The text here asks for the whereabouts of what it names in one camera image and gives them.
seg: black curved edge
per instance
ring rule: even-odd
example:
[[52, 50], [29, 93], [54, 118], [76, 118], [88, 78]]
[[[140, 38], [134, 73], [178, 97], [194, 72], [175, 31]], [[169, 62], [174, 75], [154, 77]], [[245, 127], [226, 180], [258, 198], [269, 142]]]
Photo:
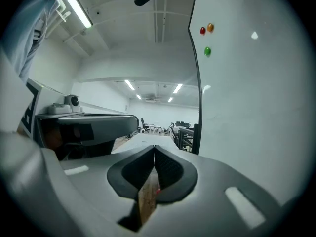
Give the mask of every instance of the black curved edge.
[[137, 201], [138, 192], [154, 167], [154, 151], [149, 146], [109, 168], [107, 178], [117, 195]]
[[198, 133], [197, 133], [197, 137], [195, 138], [196, 142], [197, 142], [197, 148], [196, 148], [196, 155], [199, 154], [199, 147], [201, 144], [201, 136], [202, 136], [202, 84], [201, 84], [201, 75], [199, 72], [199, 66], [198, 66], [198, 57], [197, 57], [197, 52], [196, 52], [196, 47], [194, 45], [193, 39], [192, 39], [192, 34], [190, 31], [190, 25], [191, 25], [191, 20], [192, 20], [192, 15], [193, 15], [193, 11], [194, 11], [194, 6], [196, 4], [196, 0], [193, 1], [193, 6], [192, 6], [192, 11], [191, 11], [191, 15], [190, 15], [190, 21], [189, 21], [189, 25], [188, 25], [188, 32], [189, 32], [189, 36], [190, 36], [190, 40], [191, 40], [191, 44], [192, 44], [192, 48], [193, 48], [193, 53], [194, 53], [194, 58], [196, 61], [196, 66], [197, 66], [197, 82], [198, 82], [198, 93], [199, 93], [199, 105], [198, 105], [198, 111], [199, 111], [199, 116], [198, 116]]
[[156, 204], [181, 201], [197, 184], [198, 172], [190, 162], [160, 146], [155, 149], [155, 169], [161, 188]]

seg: orange magnet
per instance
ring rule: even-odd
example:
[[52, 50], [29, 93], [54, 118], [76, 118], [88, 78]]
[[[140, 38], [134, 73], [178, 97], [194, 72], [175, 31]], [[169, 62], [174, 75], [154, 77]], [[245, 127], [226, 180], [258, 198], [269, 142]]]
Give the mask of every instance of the orange magnet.
[[207, 30], [208, 30], [210, 33], [212, 33], [212, 32], [214, 31], [214, 25], [213, 25], [212, 23], [209, 23], [209, 24], [207, 25]]

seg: white wall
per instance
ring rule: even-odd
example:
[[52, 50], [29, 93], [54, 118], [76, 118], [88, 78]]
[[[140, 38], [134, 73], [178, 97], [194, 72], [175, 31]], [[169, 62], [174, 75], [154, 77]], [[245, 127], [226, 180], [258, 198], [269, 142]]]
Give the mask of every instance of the white wall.
[[144, 119], [145, 123], [168, 128], [176, 121], [198, 124], [198, 108], [173, 106], [159, 103], [146, 103], [144, 100], [131, 100], [129, 114], [137, 116], [139, 122]]
[[127, 113], [129, 98], [103, 81], [75, 82], [71, 91], [87, 113]]
[[81, 59], [62, 42], [45, 39], [34, 57], [29, 77], [68, 95], [80, 63]]
[[[205, 15], [215, 29], [202, 36]], [[293, 11], [284, 0], [196, 0], [190, 30], [208, 85], [199, 155], [232, 166], [281, 204], [298, 196], [315, 160], [316, 63]]]
[[85, 59], [78, 81], [144, 80], [197, 85], [197, 69], [191, 42], [133, 44]]

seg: fluorescent light tube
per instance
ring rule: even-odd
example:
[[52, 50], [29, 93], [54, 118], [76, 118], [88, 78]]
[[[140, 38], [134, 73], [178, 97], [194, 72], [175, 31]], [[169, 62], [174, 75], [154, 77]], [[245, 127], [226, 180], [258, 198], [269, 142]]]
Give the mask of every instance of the fluorescent light tube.
[[125, 82], [130, 87], [131, 90], [135, 90], [134, 87], [130, 84], [130, 82], [128, 80], [125, 80]]
[[182, 87], [182, 84], [178, 84], [178, 86], [176, 87], [176, 89], [174, 90], [173, 94], [177, 94], [177, 92], [179, 91], [179, 89]]
[[77, 0], [67, 0], [70, 6], [73, 8], [75, 13], [77, 14], [78, 18], [81, 20], [81, 22], [84, 24], [86, 28], [89, 28], [92, 26], [91, 21], [86, 16], [85, 12], [82, 10], [81, 6], [79, 5]]

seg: ceiling light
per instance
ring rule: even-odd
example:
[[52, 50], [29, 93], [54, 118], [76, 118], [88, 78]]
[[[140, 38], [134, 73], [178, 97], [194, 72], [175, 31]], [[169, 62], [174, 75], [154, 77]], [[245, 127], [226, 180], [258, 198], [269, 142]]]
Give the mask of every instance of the ceiling light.
[[89, 28], [92, 26], [91, 21], [89, 20], [89, 18], [86, 16], [85, 12], [83, 11], [83, 9], [81, 8], [81, 6], [79, 5], [77, 0], [67, 0], [68, 3], [70, 4], [70, 6], [73, 8], [73, 10], [75, 11], [75, 13], [77, 14], [77, 16], [79, 17], [79, 19], [81, 20], [81, 22], [84, 24], [84, 26], [86, 28]]
[[252, 35], [251, 35], [251, 37], [252, 37], [254, 40], [256, 40], [256, 39], [258, 38], [258, 35], [257, 35], [256, 32], [253, 32]]
[[176, 87], [176, 89], [174, 90], [173, 94], [177, 94], [177, 92], [179, 91], [179, 89], [182, 87], [182, 84], [178, 84], [178, 86]]
[[130, 87], [131, 90], [135, 90], [134, 87], [130, 84], [130, 82], [128, 80], [125, 80], [125, 82]]

